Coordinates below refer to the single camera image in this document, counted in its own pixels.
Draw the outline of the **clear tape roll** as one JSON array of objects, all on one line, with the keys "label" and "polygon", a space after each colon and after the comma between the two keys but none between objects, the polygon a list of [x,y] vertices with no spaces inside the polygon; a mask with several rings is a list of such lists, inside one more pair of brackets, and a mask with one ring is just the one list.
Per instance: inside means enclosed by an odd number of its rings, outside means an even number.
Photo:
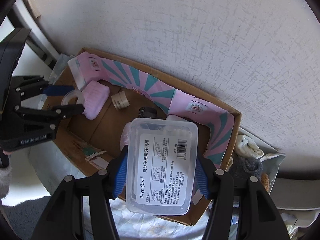
[{"label": "clear tape roll", "polygon": [[61,105],[68,105],[72,99],[76,99],[76,104],[83,105],[85,103],[83,94],[79,90],[72,90],[63,97]]}]

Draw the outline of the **small pink fluffy cloth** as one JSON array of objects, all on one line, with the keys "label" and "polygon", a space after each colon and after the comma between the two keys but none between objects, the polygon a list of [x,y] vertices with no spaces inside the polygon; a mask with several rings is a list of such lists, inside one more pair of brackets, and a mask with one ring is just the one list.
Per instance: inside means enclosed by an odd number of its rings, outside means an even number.
[{"label": "small pink fluffy cloth", "polygon": [[97,81],[91,81],[82,91],[84,97],[83,114],[89,120],[94,120],[110,95],[109,87]]}]

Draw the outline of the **wooden spool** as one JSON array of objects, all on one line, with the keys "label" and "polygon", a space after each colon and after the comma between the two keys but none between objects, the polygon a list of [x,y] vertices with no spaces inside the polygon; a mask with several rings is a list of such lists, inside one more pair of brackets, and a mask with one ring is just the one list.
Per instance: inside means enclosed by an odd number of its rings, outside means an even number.
[{"label": "wooden spool", "polygon": [[124,91],[112,95],[111,100],[116,110],[125,109],[130,105]]}]

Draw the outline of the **black lens cylinder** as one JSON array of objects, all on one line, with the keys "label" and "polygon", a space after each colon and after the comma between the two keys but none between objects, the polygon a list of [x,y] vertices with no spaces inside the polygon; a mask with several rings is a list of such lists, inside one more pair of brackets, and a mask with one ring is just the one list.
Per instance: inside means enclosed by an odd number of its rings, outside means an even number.
[{"label": "black lens cylinder", "polygon": [[157,110],[152,107],[141,107],[138,111],[138,117],[157,119]]}]

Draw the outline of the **clear plastic floss box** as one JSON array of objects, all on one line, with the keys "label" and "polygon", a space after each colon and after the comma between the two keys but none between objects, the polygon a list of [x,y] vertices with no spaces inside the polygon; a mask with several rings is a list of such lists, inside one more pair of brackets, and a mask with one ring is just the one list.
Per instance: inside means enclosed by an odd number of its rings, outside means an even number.
[{"label": "clear plastic floss box", "polygon": [[128,210],[157,216],[181,216],[188,212],[198,136],[193,122],[133,120],[127,153]]}]

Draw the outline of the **large pink fluffy roll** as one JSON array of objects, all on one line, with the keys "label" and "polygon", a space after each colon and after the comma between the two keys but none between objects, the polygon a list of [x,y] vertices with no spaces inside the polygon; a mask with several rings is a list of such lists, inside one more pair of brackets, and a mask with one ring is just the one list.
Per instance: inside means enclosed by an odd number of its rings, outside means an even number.
[{"label": "large pink fluffy roll", "polygon": [[132,122],[128,122],[122,131],[122,134],[120,136],[120,151],[123,150],[123,148],[129,144],[130,142],[130,131],[131,131],[131,124]]}]

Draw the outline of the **brown white plush toy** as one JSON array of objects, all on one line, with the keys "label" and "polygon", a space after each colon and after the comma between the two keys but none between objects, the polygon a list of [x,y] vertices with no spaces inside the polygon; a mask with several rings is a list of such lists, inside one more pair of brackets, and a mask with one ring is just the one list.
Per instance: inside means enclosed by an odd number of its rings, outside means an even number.
[{"label": "brown white plush toy", "polygon": [[261,174],[261,183],[264,187],[264,189],[269,192],[270,191],[270,179],[266,173]]}]

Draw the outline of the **floral light blue cloth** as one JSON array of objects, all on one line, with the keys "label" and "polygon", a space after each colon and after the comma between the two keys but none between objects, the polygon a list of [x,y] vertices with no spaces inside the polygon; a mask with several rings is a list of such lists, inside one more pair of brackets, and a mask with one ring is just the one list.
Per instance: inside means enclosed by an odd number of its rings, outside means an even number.
[{"label": "floral light blue cloth", "polygon": [[[61,105],[61,101],[61,96],[49,96],[42,109],[47,110],[54,106]],[[47,143],[36,145],[35,150],[36,153],[33,158],[38,164],[36,172],[42,173],[46,171],[57,179],[54,186],[48,188],[51,196],[66,176],[73,176],[76,179],[89,177],[84,175],[67,157],[64,163],[60,163],[56,152],[50,149]],[[100,169],[106,168],[106,162],[102,159],[96,158],[94,155],[90,155],[88,159],[93,164],[99,165]],[[197,203],[204,195],[200,192],[197,183],[194,191],[193,202]],[[42,198],[41,202],[48,204],[51,196]],[[126,202],[120,198],[110,200],[110,206],[119,239],[192,239],[194,237],[203,239],[202,237],[213,207],[213,201],[209,201],[210,203],[206,211],[195,225],[184,225],[172,220],[160,218],[156,215],[131,212],[127,209]],[[86,239],[93,239],[88,197],[83,198],[83,213]],[[288,238],[289,236],[285,227],[285,239]]]}]

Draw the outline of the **grey fluffy slipper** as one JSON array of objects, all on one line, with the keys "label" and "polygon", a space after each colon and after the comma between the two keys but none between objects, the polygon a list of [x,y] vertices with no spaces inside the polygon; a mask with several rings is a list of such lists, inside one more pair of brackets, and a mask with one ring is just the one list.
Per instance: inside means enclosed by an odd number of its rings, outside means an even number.
[{"label": "grey fluffy slipper", "polygon": [[233,158],[233,165],[230,167],[228,173],[234,178],[248,179],[251,176],[255,176],[261,179],[263,164],[255,158],[244,158],[235,155]]}]

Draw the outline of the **cardboard box pink lining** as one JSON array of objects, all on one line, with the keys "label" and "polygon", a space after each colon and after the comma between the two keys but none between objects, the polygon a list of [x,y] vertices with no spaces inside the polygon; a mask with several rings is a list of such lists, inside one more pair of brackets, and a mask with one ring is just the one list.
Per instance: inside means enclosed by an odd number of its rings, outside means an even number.
[{"label": "cardboard box pink lining", "polygon": [[111,198],[136,213],[195,225],[210,201],[193,202],[197,157],[225,169],[241,113],[212,95],[168,74],[116,55],[83,49],[60,74],[58,85],[75,95],[98,85],[107,99],[98,116],[67,117],[56,146],[84,175],[116,167]]}]

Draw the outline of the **cream knitted sock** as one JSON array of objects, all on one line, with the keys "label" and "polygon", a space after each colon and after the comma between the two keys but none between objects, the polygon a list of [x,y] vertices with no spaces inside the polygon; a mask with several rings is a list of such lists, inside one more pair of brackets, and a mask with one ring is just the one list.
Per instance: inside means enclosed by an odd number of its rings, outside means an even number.
[{"label": "cream knitted sock", "polygon": [[257,146],[252,138],[239,134],[236,138],[234,146],[236,154],[243,158],[260,159],[264,156],[264,152]]}]

